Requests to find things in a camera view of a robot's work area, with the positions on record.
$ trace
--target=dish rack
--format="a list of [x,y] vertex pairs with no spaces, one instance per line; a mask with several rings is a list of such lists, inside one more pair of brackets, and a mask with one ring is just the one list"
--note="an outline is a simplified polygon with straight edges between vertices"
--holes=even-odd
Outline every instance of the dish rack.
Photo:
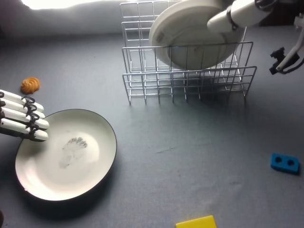
[[[151,96],[170,95],[172,102],[178,95],[214,98],[225,95],[227,101],[231,93],[240,92],[246,99],[253,81],[256,66],[248,66],[253,42],[246,42],[245,34],[242,42],[195,46],[150,47],[149,31],[155,19],[165,9],[180,0],[161,0],[145,2],[127,2],[120,5],[122,14],[122,30],[125,47],[122,48],[126,73],[123,83],[131,104],[132,97],[143,97],[145,103]],[[207,46],[217,46],[218,52],[223,45],[234,45],[234,53],[225,61],[207,69],[188,70],[187,54],[189,48],[201,48],[202,60]],[[183,70],[161,62],[156,52],[158,48],[166,48],[170,56],[173,48],[183,48],[186,55],[186,68]]]

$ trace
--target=blue toy brick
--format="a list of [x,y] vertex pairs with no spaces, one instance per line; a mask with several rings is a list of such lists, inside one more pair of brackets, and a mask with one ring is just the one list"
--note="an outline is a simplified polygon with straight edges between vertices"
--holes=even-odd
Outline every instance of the blue toy brick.
[[299,174],[300,170],[300,164],[297,158],[278,153],[272,154],[270,166],[275,170],[295,175]]

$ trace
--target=plate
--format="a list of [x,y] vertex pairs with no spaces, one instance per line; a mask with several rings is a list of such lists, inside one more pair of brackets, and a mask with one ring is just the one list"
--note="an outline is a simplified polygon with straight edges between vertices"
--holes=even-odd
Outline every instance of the plate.
[[50,128],[45,142],[23,140],[16,174],[24,190],[43,200],[80,196],[109,172],[117,150],[110,124],[100,115],[70,109],[45,118]]
[[[227,59],[237,45],[226,43],[240,42],[245,29],[238,28],[230,33],[209,31],[208,20],[223,9],[221,0],[185,0],[163,11],[149,33],[151,46],[164,47],[156,48],[158,59],[187,70],[209,68]],[[188,45],[191,47],[173,47]]]

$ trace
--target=table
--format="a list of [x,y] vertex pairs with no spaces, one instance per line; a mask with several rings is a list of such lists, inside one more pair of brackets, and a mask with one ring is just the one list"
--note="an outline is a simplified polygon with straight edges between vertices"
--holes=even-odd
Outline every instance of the table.
[[304,68],[270,75],[269,55],[295,44],[293,27],[251,28],[250,65],[258,66],[247,102],[126,98],[121,34],[2,42],[0,87],[20,94],[26,77],[41,80],[33,97],[45,114],[83,108],[115,130],[118,152],[90,209],[72,218],[41,215],[15,176],[20,139],[0,136],[0,209],[5,228],[173,228],[214,215],[218,228],[304,224],[304,177],[270,168],[272,153],[304,162]]

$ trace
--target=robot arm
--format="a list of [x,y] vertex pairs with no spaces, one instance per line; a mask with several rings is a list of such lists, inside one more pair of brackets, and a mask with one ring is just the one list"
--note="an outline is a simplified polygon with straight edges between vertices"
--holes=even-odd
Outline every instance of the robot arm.
[[[215,15],[208,21],[208,29],[210,31],[223,33],[232,32],[238,27],[244,28],[252,26],[267,17],[277,3],[278,0],[236,0],[226,10]],[[277,59],[277,62],[270,68],[272,74],[277,72],[287,74],[304,64],[303,59],[297,66],[284,71],[285,68],[293,65],[300,58],[297,51],[304,45],[303,15],[300,14],[299,17],[296,17],[294,22],[295,26],[301,28],[298,42],[287,56],[284,55],[284,48],[280,48],[270,55]]]
[[0,133],[42,142],[48,139],[49,124],[44,108],[29,96],[0,90]]

